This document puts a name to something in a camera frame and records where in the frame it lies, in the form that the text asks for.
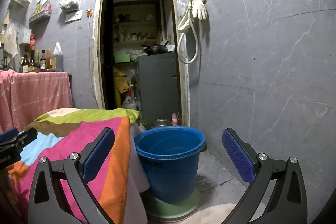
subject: shower hose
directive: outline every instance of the shower hose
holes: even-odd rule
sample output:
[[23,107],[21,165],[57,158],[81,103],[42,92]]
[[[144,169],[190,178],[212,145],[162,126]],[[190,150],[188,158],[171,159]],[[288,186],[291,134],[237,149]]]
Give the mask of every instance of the shower hose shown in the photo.
[[191,29],[193,30],[193,34],[194,34],[194,37],[195,37],[195,43],[196,43],[196,51],[195,51],[194,57],[190,61],[183,60],[183,56],[182,56],[182,53],[181,53],[181,42],[182,42],[183,37],[185,36],[185,32],[183,32],[181,34],[180,39],[179,39],[178,44],[177,44],[177,55],[178,55],[178,58],[180,59],[180,61],[182,63],[187,64],[187,65],[193,63],[196,60],[196,58],[198,56],[198,48],[199,48],[196,31],[195,31],[193,22],[191,20],[191,15],[190,14],[191,14],[191,8],[189,7],[188,8],[188,19],[189,19],[189,22],[190,22]]

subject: wall switch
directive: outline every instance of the wall switch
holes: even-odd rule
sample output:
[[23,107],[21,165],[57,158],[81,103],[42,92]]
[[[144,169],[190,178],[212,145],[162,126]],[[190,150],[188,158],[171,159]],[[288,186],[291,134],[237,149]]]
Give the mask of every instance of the wall switch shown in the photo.
[[82,19],[82,14],[83,14],[83,10],[67,14],[65,16],[65,23],[69,23],[75,20]]

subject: bucket rim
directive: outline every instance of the bucket rim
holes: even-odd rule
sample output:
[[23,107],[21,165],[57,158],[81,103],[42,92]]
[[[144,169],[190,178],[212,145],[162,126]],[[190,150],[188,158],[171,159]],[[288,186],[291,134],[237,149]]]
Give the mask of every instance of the bucket rim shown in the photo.
[[[194,133],[195,135],[197,135],[199,137],[199,145],[196,146],[195,148],[183,152],[183,153],[178,153],[178,154],[171,154],[171,155],[159,155],[159,154],[153,154],[153,153],[149,153],[146,152],[142,149],[139,148],[139,142],[141,141],[142,138],[152,134],[152,133],[156,133],[156,132],[160,132],[160,131],[166,131],[166,130],[173,130],[173,131],[189,131],[191,133]],[[184,126],[165,126],[165,127],[157,127],[157,128],[152,128],[149,130],[146,130],[142,133],[140,133],[138,136],[135,137],[134,139],[135,142],[135,147],[136,150],[138,152],[139,155],[144,156],[148,159],[153,159],[153,160],[177,160],[177,159],[182,159],[188,156],[191,156],[197,152],[199,152],[205,143],[205,136],[204,134],[196,129],[196,128],[191,128],[191,127],[184,127]]]

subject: pink blanket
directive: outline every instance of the pink blanket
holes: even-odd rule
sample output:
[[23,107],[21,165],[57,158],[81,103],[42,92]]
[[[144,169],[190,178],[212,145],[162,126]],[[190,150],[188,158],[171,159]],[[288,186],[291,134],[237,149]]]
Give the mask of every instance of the pink blanket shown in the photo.
[[0,134],[62,107],[73,107],[67,73],[0,70]]

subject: metal screw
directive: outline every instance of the metal screw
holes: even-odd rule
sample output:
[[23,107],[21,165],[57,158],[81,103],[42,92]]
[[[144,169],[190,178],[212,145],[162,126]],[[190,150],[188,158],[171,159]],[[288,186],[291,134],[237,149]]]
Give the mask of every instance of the metal screw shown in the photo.
[[294,163],[294,164],[297,163],[297,158],[295,158],[295,157],[291,157],[290,160],[291,160],[291,162]]
[[267,159],[267,155],[264,154],[264,153],[260,153],[258,156],[259,156],[259,158],[260,158],[261,160],[265,160],[265,159]]
[[76,153],[76,152],[71,153],[69,158],[72,159],[72,160],[78,158],[78,153]]
[[39,162],[44,163],[44,162],[46,162],[46,160],[47,160],[47,157],[42,157],[42,158],[39,159]]

